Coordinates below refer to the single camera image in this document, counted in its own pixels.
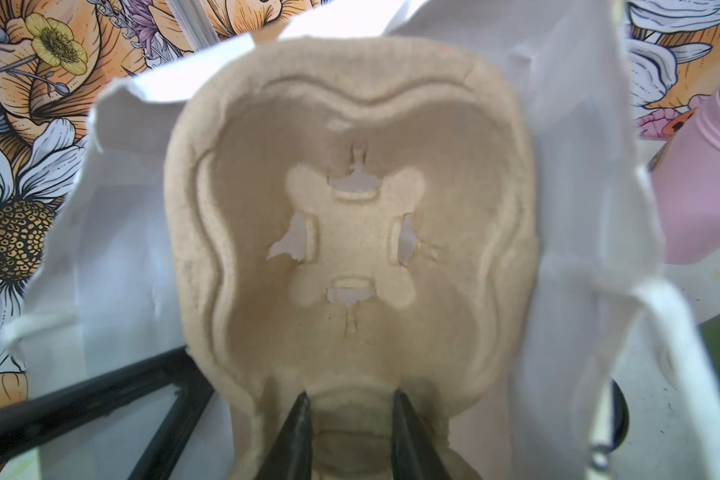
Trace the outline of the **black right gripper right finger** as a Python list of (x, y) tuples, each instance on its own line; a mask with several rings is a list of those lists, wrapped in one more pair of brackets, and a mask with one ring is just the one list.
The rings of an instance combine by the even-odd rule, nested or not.
[(394, 480), (450, 478), (409, 397), (402, 389), (393, 395), (391, 467)]

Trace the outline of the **brown cup carrier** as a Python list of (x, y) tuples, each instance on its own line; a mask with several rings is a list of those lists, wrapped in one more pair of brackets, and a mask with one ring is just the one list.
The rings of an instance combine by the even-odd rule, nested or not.
[(188, 351), (250, 422), (252, 479), (300, 394), (312, 473), (392, 474), (404, 391), (451, 420), (504, 381), (540, 260), (536, 163), (503, 72), (425, 39), (258, 46), (186, 103), (164, 198)]

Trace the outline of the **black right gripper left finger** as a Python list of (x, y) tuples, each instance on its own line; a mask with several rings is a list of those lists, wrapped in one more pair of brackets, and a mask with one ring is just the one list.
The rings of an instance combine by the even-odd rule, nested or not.
[(312, 478), (312, 417), (306, 392), (298, 395), (255, 480)]

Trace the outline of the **white floral gift bag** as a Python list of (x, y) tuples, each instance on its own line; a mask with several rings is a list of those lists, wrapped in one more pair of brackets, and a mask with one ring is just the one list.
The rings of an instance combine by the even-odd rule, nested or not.
[[(499, 66), (521, 99), (538, 166), (540, 274), (518, 358), (497, 393), (460, 415), (454, 449), (487, 479), (588, 479), (605, 442), (601, 392), (632, 325), (654, 323), (680, 366), (696, 479), (720, 479), (720, 392), (664, 242), (627, 105), (624, 43), (606, 1), (336, 1), (280, 33), (445, 42)], [(162, 199), (170, 131), (246, 34), (97, 100), (87, 156), (22, 314), (0, 345), (41, 396), (183, 341)]]

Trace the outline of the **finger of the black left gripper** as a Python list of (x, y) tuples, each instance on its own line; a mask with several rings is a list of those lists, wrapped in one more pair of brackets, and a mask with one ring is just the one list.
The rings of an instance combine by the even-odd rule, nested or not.
[(177, 387), (174, 404), (129, 475), (167, 479), (214, 394), (183, 348), (1, 408), (0, 464), (168, 385)]

